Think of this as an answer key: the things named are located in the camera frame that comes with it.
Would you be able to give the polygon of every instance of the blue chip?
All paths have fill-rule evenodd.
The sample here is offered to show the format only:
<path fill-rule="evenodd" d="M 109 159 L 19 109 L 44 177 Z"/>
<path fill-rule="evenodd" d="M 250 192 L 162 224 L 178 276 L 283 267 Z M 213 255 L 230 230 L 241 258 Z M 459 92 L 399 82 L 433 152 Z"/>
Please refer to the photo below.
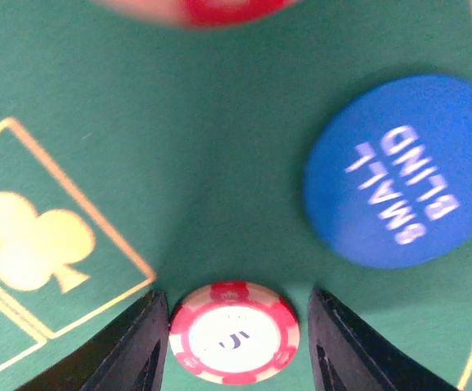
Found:
<path fill-rule="evenodd" d="M 472 236 L 472 85 L 407 77 L 352 102 L 309 157 L 318 236 L 363 266 L 422 264 Z"/>

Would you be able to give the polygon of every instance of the green poker table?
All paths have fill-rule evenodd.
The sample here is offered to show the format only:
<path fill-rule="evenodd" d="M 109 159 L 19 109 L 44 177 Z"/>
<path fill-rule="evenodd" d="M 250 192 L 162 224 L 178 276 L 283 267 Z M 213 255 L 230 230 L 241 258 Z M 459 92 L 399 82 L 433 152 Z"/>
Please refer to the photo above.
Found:
<path fill-rule="evenodd" d="M 0 389 L 56 364 L 148 289 L 173 308 L 241 279 L 281 293 L 301 328 L 293 362 L 249 391 L 313 389 L 314 284 L 472 390 L 472 238 L 420 266 L 364 268 L 315 236 L 301 196 L 333 115 L 385 81 L 428 73 L 472 82 L 472 2 L 304 0 L 200 31 L 92 2 L 1 0 L 0 246 L 20 237 L 78 251 L 49 265 L 0 252 Z M 222 387 L 168 350 L 163 391 Z"/>

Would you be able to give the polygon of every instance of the green felt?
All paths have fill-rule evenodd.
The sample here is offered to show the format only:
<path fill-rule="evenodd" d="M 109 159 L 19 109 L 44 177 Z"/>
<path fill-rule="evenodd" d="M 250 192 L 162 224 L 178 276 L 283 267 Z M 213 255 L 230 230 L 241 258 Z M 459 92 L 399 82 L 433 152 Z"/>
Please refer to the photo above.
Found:
<path fill-rule="evenodd" d="M 177 301 L 246 279 L 284 294 L 302 340 L 293 363 L 248 391 L 313 389 L 308 296 L 332 291 L 388 340 L 456 384 L 472 344 L 472 239 L 436 261 L 370 270 L 333 255 L 308 226 L 300 189 L 321 127 L 395 77 L 472 81 L 467 1 L 305 0 L 257 24 L 198 32 L 128 20 L 90 2 L 0 1 L 0 120 L 13 116 L 158 273 Z M 53 331 L 144 280 L 10 133 L 0 190 L 40 212 L 79 213 L 97 236 L 62 295 L 3 288 Z M 0 372 L 12 390 L 58 362 L 142 291 Z M 0 363 L 34 340 L 0 313 Z M 222 390 L 169 351 L 163 391 Z M 472 390 L 472 379 L 467 390 Z"/>

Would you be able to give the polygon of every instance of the white chip center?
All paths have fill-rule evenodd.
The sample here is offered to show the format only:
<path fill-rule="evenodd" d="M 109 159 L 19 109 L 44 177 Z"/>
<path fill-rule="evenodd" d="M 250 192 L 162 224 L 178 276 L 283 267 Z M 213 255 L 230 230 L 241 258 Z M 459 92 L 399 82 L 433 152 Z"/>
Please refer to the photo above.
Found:
<path fill-rule="evenodd" d="M 189 344 L 205 366 L 239 373 L 269 362 L 279 349 L 281 335 L 267 314 L 235 305 L 199 318 L 190 329 Z"/>

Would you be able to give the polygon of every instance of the red and white poker chip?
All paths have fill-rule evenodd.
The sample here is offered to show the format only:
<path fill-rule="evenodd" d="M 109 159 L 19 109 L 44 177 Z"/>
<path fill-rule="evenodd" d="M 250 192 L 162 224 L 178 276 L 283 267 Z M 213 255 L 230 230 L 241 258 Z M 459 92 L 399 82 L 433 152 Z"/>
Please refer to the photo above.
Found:
<path fill-rule="evenodd" d="M 171 349 L 193 375 L 252 384 L 285 368 L 299 347 L 299 325 L 275 292 L 254 283 L 214 283 L 191 293 L 171 323 Z"/>

